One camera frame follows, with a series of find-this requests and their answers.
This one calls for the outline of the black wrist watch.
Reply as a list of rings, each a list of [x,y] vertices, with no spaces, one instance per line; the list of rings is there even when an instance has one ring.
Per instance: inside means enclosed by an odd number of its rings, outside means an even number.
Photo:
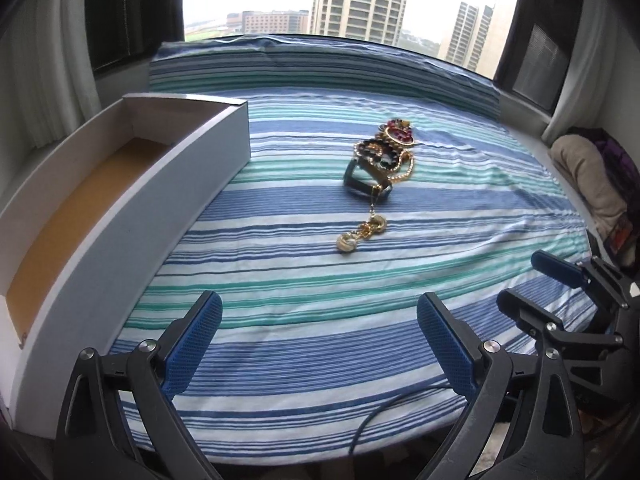
[[[343,185],[353,193],[377,203],[384,202],[393,191],[390,178],[364,157],[354,157],[346,167]]]

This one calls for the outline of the white curtain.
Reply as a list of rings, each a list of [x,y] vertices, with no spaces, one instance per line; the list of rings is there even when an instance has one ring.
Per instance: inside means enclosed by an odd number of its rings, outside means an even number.
[[[590,128],[603,104],[617,47],[618,19],[606,0],[584,0],[570,65],[541,140],[551,146],[570,127]]]
[[[30,146],[61,141],[99,113],[85,0],[23,0],[8,33],[12,82]]]

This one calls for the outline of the purple cloth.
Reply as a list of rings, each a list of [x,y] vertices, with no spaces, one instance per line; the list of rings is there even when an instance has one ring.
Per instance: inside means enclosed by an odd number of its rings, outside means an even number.
[[[606,174],[633,214],[639,212],[639,169],[629,154],[602,128],[570,127],[569,134],[589,140],[600,153]]]

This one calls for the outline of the red bead bracelet amber bead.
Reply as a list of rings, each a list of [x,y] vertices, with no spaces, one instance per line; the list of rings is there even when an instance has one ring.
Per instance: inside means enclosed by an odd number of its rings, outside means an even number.
[[[386,138],[389,138],[391,141],[404,146],[405,148],[410,148],[413,144],[416,143],[414,140],[411,122],[405,119],[395,118],[386,122],[383,130]]]

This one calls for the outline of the white curtain right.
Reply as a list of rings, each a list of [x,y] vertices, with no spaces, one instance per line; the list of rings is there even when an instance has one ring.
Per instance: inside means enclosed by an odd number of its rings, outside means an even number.
[[[551,146],[570,127],[590,128],[603,104],[617,47],[618,19],[606,0],[584,0],[570,65],[541,140]]]

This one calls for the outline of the gold bangle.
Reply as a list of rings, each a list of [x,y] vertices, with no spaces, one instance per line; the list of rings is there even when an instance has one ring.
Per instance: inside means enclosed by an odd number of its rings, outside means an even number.
[[[413,148],[416,145],[411,127],[385,126],[382,133],[386,140],[400,148]]]

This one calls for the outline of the white cardboard box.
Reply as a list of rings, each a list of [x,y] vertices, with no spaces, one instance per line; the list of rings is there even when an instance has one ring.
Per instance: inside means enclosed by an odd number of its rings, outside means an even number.
[[[54,436],[77,353],[111,348],[249,160],[246,101],[134,93],[26,172],[1,211],[1,411],[12,429]]]

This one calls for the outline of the beige cushion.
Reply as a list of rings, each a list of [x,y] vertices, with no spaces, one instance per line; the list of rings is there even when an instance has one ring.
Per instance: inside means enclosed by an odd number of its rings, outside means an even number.
[[[627,211],[627,204],[612,185],[596,146],[578,134],[559,136],[550,157],[586,201],[597,231],[604,240]]]

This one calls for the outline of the striped blue green bedsheet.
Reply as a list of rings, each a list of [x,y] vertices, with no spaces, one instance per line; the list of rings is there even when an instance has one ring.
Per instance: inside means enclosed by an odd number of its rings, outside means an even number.
[[[463,408],[416,322],[436,292],[482,339],[530,353],[502,315],[513,289],[578,328],[592,301],[536,272],[538,249],[588,254],[584,219],[501,125],[490,81],[403,50],[335,38],[236,37],[158,50],[154,92],[248,104],[250,162],[178,241],[116,337],[160,336],[206,290],[218,332],[176,408],[214,462],[275,465],[382,448]],[[411,122],[416,145],[384,138]],[[369,215],[343,185],[364,157],[393,191],[383,234],[350,254],[337,237]]]

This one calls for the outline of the white curtain left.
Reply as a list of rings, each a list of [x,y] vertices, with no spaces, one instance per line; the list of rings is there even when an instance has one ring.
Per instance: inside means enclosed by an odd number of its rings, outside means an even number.
[[[8,33],[12,82],[30,146],[61,141],[99,113],[85,0],[23,0]]]

